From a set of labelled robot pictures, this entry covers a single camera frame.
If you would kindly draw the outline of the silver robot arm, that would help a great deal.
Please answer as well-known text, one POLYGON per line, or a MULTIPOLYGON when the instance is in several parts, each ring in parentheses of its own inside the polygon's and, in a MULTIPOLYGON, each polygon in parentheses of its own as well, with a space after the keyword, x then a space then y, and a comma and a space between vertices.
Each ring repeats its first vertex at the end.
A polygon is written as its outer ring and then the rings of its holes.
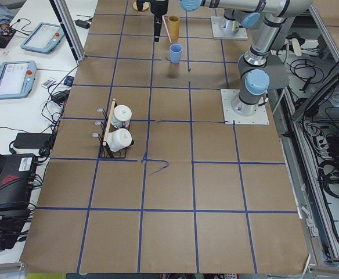
MULTIPOLYGON (((163 16, 168 12, 169 1, 147 1, 150 2, 150 11, 154 15, 154 41, 159 42, 163 16)), ((247 29, 252 27, 260 18, 261 12, 266 6, 266 1, 257 1, 256 3, 247 4, 247 1, 242 1, 239 6, 241 8, 228 8, 227 4, 221 4, 221 1, 179 1, 183 10, 192 12, 201 6, 210 9, 224 9, 223 18, 219 22, 216 31, 222 34, 235 36, 239 32, 240 26, 247 29)))
POLYGON ((279 31, 288 19, 306 11, 312 1, 243 1, 243 11, 264 12, 258 34, 250 49, 241 57, 238 68, 241 74, 241 90, 233 99, 232 106, 241 116, 252 116, 259 101, 269 90, 288 86, 288 75, 279 58, 270 50, 279 31))

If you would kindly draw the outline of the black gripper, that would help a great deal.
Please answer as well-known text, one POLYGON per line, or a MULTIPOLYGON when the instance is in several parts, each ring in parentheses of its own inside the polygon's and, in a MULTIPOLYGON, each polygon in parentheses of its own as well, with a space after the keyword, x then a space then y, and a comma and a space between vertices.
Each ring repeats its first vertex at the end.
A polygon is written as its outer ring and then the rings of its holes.
POLYGON ((162 17, 168 12, 168 0, 152 0, 150 1, 150 11, 154 15, 154 41, 160 41, 161 27, 163 19, 162 17))

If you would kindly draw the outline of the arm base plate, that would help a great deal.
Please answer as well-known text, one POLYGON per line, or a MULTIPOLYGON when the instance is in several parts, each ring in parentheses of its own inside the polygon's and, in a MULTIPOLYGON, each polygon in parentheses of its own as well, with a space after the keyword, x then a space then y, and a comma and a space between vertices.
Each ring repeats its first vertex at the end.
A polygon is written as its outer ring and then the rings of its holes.
POLYGON ((211 17, 213 39, 246 41, 248 39, 245 28, 239 26, 239 22, 228 20, 224 17, 211 17))
POLYGON ((263 98, 255 105, 247 105, 239 98, 240 90, 221 89, 224 122, 226 124, 269 125, 263 98))

